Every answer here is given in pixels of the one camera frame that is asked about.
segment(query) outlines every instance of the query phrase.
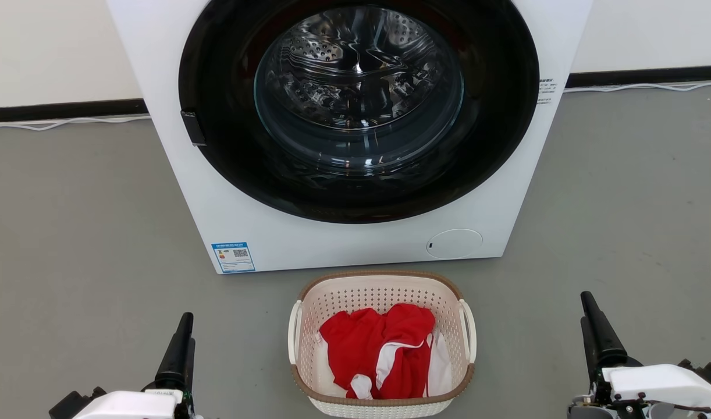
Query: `laundry basket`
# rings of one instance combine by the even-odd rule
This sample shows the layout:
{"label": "laundry basket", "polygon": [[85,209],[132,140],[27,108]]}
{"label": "laundry basket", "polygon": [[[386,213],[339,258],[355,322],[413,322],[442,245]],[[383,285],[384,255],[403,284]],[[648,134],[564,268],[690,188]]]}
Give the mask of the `laundry basket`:
{"label": "laundry basket", "polygon": [[[396,303],[429,308],[446,339],[452,364],[451,392],[403,400],[357,400],[324,395],[332,375],[322,367],[316,334],[334,313],[372,307],[383,314]],[[469,385],[475,371],[477,338],[472,311],[459,290],[437,274],[411,271],[359,271],[323,276],[299,296],[289,320],[289,361],[296,384],[317,409],[330,416],[401,419],[432,416]]]}

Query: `white handle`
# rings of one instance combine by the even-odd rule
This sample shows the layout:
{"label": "white handle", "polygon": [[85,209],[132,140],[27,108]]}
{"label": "white handle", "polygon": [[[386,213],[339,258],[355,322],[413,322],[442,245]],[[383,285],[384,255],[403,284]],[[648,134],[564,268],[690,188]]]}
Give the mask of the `white handle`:
{"label": "white handle", "polygon": [[[470,361],[470,364],[474,364],[475,358],[477,357],[477,329],[475,327],[475,317],[472,315],[472,310],[467,302],[459,300],[459,303],[461,304],[459,313],[461,313],[462,316],[461,331],[464,332],[464,350],[467,353],[467,360]],[[467,339],[467,332],[469,332],[470,335],[469,339]]]}
{"label": "white handle", "polygon": [[289,318],[289,361],[291,365],[296,364],[299,356],[299,331],[301,329],[301,300],[294,304]]}

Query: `brown basket rim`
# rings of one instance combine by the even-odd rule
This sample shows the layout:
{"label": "brown basket rim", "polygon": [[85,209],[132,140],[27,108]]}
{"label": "brown basket rim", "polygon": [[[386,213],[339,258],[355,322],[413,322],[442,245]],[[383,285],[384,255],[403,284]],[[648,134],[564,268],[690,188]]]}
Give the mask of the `brown basket rim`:
{"label": "brown basket rim", "polygon": [[[308,292],[312,288],[314,288],[314,286],[316,286],[316,284],[326,281],[327,279],[344,278],[345,276],[371,276],[371,275],[421,276],[422,278],[435,279],[436,281],[443,283],[445,286],[448,286],[449,289],[452,290],[454,295],[456,295],[457,300],[464,299],[461,292],[456,287],[456,285],[454,285],[454,283],[452,283],[448,278],[445,278],[445,276],[442,276],[439,274],[434,274],[432,272],[421,272],[421,271],[345,271],[345,272],[339,272],[339,273],[335,273],[335,274],[327,274],[327,275],[321,276],[318,279],[315,279],[314,281],[311,281],[310,284],[308,284],[306,287],[304,287],[304,289],[301,291],[301,294],[299,294],[299,300],[303,301],[304,298],[307,296]],[[457,385],[456,388],[451,390],[451,392],[448,392],[445,395],[421,397],[421,398],[416,398],[416,399],[360,400],[360,399],[346,399],[346,398],[342,398],[342,397],[325,396],[325,395],[321,395],[318,392],[315,392],[307,384],[305,384],[304,380],[301,378],[301,374],[299,374],[299,368],[296,364],[291,365],[291,374],[294,376],[294,382],[296,382],[296,385],[299,386],[299,388],[302,390],[302,392],[304,392],[305,395],[307,395],[310,398],[313,398],[314,400],[316,400],[318,402],[339,404],[339,405],[345,405],[345,406],[363,406],[363,407],[419,406],[419,405],[425,405],[425,404],[443,403],[443,402],[449,401],[449,400],[457,397],[458,395],[460,395],[464,390],[467,389],[467,385],[470,384],[470,381],[472,381],[472,377],[475,375],[475,364],[470,363],[467,365],[467,372],[465,372],[465,374],[464,374],[464,379],[462,379],[461,382],[459,383],[459,385]]]}

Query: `black round door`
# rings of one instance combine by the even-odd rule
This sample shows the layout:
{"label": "black round door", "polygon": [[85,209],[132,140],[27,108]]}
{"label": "black round door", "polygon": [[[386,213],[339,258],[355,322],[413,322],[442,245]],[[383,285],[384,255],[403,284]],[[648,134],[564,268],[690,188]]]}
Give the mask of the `black round door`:
{"label": "black round door", "polygon": [[179,87],[191,140],[238,189],[374,223],[489,178],[528,128],[539,63],[510,0],[211,0]]}

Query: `front-load washing machine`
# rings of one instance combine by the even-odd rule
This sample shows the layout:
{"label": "front-load washing machine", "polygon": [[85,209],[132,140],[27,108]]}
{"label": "front-load washing machine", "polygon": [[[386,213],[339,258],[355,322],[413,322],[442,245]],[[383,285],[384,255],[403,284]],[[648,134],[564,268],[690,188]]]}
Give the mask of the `front-load washing machine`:
{"label": "front-load washing machine", "polygon": [[502,255],[591,3],[108,0],[220,274]]}

